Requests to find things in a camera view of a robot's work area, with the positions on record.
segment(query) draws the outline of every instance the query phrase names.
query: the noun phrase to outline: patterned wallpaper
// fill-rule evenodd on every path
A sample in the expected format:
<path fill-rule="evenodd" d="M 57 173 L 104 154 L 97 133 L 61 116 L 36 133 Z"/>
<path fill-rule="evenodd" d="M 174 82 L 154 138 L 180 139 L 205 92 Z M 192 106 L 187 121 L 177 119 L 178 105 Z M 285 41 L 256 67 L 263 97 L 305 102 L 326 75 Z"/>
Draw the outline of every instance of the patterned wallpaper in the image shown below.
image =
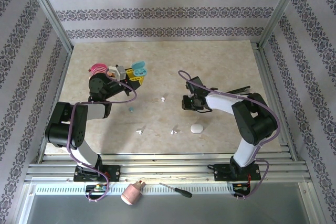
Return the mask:
<path fill-rule="evenodd" d="M 336 0 L 291 0 L 265 54 L 297 154 L 336 223 Z"/>
<path fill-rule="evenodd" d="M 73 43 L 257 41 L 279 0 L 50 0 Z"/>
<path fill-rule="evenodd" d="M 0 0 L 0 223 L 12 223 L 67 52 L 37 0 Z"/>

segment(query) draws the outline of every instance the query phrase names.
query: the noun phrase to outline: small blue object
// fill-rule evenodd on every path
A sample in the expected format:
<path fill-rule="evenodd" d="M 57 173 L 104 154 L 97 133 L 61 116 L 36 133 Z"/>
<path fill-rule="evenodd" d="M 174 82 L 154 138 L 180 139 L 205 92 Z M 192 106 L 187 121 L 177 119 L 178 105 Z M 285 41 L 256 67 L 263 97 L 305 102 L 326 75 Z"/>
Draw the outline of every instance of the small blue object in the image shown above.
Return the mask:
<path fill-rule="evenodd" d="M 132 64 L 132 69 L 134 70 L 134 76 L 146 76 L 147 70 L 144 68 L 146 63 L 144 61 L 138 61 Z"/>

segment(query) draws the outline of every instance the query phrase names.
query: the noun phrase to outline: pink object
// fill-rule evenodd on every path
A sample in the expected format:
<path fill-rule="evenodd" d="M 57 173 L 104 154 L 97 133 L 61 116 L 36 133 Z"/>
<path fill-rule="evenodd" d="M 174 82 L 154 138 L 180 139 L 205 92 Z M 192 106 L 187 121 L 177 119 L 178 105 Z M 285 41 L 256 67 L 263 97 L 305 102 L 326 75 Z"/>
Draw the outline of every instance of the pink object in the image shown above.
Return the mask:
<path fill-rule="evenodd" d="M 121 199 L 128 205 L 134 205 L 142 195 L 140 189 L 145 185 L 146 183 L 141 183 L 141 181 L 135 182 L 134 184 L 129 184 L 122 193 Z"/>
<path fill-rule="evenodd" d="M 105 64 L 97 63 L 97 64 L 94 64 L 89 71 L 94 76 L 96 73 L 106 73 L 108 69 L 109 67 L 106 66 Z"/>

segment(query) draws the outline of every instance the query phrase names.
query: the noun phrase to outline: beige tile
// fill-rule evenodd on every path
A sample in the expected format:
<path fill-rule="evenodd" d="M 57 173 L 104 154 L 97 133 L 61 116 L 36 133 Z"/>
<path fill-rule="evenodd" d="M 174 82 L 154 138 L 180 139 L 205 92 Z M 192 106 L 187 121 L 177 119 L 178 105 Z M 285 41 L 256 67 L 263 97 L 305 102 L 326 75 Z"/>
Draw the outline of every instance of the beige tile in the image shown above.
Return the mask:
<path fill-rule="evenodd" d="M 183 69 L 199 76 L 207 87 L 223 91 L 252 86 L 253 92 L 265 92 L 248 40 L 184 42 L 110 42 L 76 44 L 65 79 L 61 101 L 87 101 L 88 69 L 95 63 L 130 67 L 144 60 L 148 69 L 138 98 L 130 104 L 112 106 L 107 119 L 88 121 L 86 141 L 98 153 L 233 153 L 240 142 L 235 119 L 221 111 L 199 114 L 181 109 L 187 94 L 185 82 L 177 74 Z M 167 94 L 165 102 L 161 97 Z M 123 93 L 111 101 L 127 99 Z M 202 134 L 190 132 L 200 123 Z M 180 132 L 171 135 L 178 124 Z M 145 126 L 142 135 L 135 131 Z M 278 141 L 265 145 L 263 152 L 280 152 Z"/>

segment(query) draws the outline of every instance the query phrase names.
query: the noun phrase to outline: screwdriver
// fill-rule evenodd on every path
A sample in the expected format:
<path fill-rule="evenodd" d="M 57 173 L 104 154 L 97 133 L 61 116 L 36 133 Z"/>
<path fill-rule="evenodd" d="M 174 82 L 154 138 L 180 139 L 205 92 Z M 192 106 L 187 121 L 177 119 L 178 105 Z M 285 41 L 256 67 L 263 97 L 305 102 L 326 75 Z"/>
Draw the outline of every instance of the screwdriver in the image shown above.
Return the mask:
<path fill-rule="evenodd" d="M 182 194 L 184 197 L 191 198 L 193 196 L 193 194 L 189 193 L 188 191 L 185 191 L 185 190 L 182 190 L 182 189 L 178 189 L 176 187 L 171 187 L 171 186 L 165 185 L 163 183 L 159 183 L 159 184 L 161 186 L 165 186 L 165 187 L 168 187 L 170 189 L 173 189 L 175 192 Z"/>

